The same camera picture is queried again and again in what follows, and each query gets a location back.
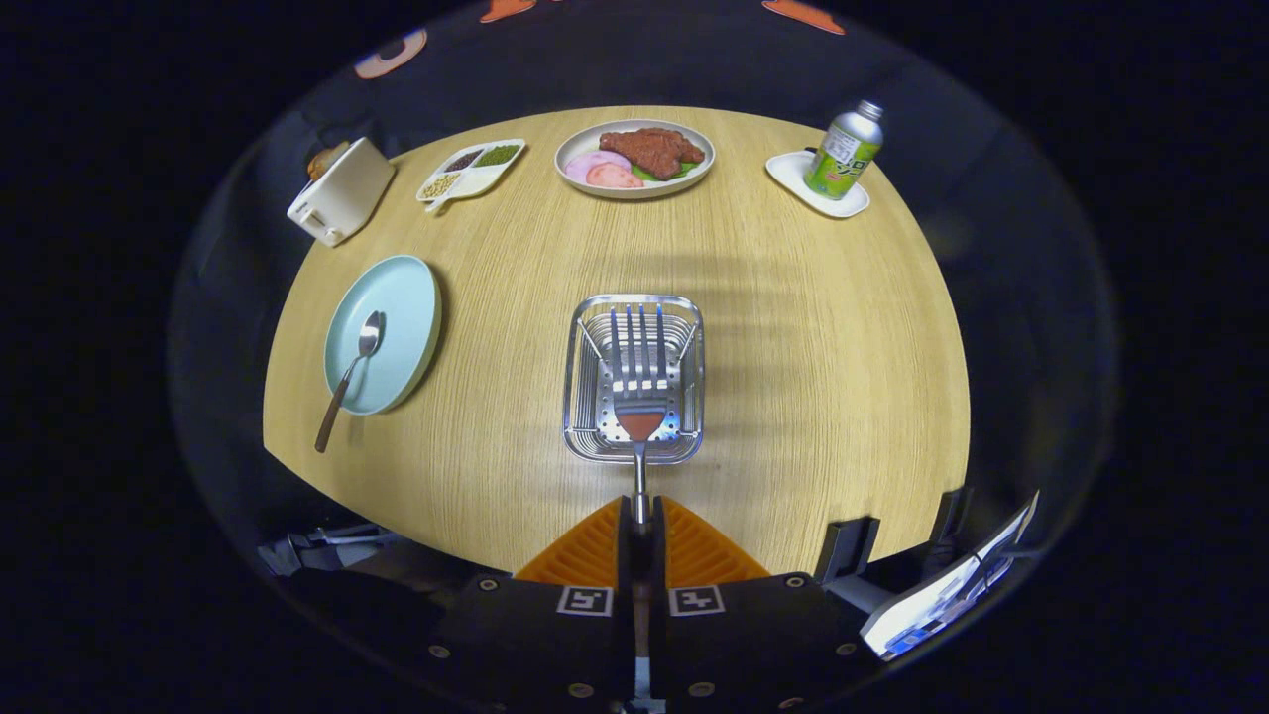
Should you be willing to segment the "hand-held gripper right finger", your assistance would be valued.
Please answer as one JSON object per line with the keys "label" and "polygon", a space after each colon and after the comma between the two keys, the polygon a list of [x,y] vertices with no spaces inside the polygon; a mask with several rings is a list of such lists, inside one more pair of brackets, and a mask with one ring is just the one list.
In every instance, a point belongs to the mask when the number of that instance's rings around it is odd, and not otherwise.
{"label": "hand-held gripper right finger", "polygon": [[769,574],[654,498],[651,694],[669,710],[813,710],[873,678],[865,618],[805,572]]}

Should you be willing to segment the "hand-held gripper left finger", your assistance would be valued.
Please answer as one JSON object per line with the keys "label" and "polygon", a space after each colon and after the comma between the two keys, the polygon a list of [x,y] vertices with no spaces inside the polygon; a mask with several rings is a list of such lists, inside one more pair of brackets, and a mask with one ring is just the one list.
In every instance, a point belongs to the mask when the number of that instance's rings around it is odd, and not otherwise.
{"label": "hand-held gripper left finger", "polygon": [[477,574],[424,639],[426,682],[476,710],[618,710],[634,696],[629,498],[511,577]]}

